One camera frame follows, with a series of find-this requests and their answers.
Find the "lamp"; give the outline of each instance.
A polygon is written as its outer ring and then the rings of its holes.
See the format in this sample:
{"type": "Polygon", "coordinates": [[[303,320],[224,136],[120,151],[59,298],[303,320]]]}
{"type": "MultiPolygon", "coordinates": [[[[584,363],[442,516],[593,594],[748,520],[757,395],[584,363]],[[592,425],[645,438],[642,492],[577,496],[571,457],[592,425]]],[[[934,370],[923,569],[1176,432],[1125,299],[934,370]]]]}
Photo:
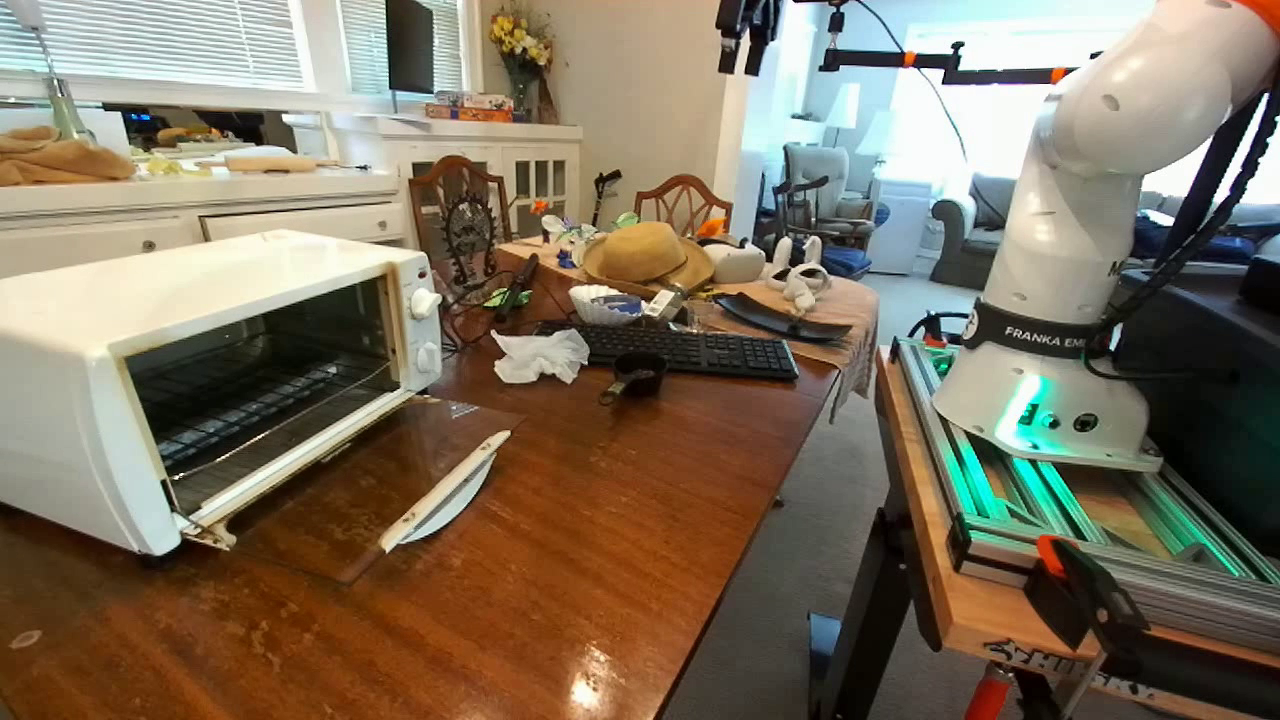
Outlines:
{"type": "Polygon", "coordinates": [[[876,110],[876,117],[872,118],[872,126],[867,128],[867,135],[864,135],[861,142],[858,143],[858,149],[854,150],[854,155],[873,156],[876,158],[876,164],[878,165],[883,163],[881,158],[888,154],[892,143],[893,111],[876,110]]]}
{"type": "Polygon", "coordinates": [[[836,101],[831,105],[831,111],[827,113],[827,124],[836,128],[833,145],[840,145],[840,128],[858,127],[859,90],[856,82],[846,82],[836,92],[836,101]]]}

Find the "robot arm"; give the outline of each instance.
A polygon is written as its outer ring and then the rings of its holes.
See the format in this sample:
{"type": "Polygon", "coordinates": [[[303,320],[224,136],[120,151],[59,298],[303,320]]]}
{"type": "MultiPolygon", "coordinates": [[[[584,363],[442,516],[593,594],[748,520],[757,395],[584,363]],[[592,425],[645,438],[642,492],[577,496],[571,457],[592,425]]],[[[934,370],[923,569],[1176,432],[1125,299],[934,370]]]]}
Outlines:
{"type": "Polygon", "coordinates": [[[1274,72],[1280,38],[1251,9],[1265,3],[1161,0],[1050,94],[965,346],[934,395],[943,416],[1024,457],[1158,468],[1142,395],[1080,356],[1133,247],[1142,176],[1210,138],[1274,72]]]}

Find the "small black cup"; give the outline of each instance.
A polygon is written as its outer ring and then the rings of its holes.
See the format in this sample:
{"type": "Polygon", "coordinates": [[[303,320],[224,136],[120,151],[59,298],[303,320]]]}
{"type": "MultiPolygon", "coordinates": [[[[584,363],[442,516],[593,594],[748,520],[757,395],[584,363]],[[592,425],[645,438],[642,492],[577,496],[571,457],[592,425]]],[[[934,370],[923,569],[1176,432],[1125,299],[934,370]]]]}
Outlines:
{"type": "Polygon", "coordinates": [[[657,352],[623,352],[613,361],[613,384],[600,393],[600,405],[613,405],[618,396],[645,397],[658,395],[667,359],[657,352]]]}

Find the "television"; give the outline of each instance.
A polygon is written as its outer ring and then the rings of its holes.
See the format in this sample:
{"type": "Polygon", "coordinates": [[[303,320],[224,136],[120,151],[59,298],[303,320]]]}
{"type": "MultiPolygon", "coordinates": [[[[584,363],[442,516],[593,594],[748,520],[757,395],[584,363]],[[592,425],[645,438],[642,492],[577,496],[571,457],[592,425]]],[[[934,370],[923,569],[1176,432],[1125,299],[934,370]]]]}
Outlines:
{"type": "Polygon", "coordinates": [[[388,86],[435,92],[435,18],[417,0],[387,0],[388,86]]]}

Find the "drawer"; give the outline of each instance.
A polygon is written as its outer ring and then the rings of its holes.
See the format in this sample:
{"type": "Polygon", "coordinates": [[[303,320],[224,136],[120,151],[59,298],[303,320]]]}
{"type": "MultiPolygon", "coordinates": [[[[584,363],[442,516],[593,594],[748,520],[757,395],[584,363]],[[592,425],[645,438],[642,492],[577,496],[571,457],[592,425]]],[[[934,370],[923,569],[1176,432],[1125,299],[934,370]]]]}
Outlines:
{"type": "Polygon", "coordinates": [[[0,231],[0,277],[195,245],[180,218],[0,231]]]}
{"type": "Polygon", "coordinates": [[[285,210],[250,215],[201,218],[205,237],[227,240],[266,231],[298,231],[343,240],[383,241],[404,237],[406,214],[401,202],[285,210]]]}

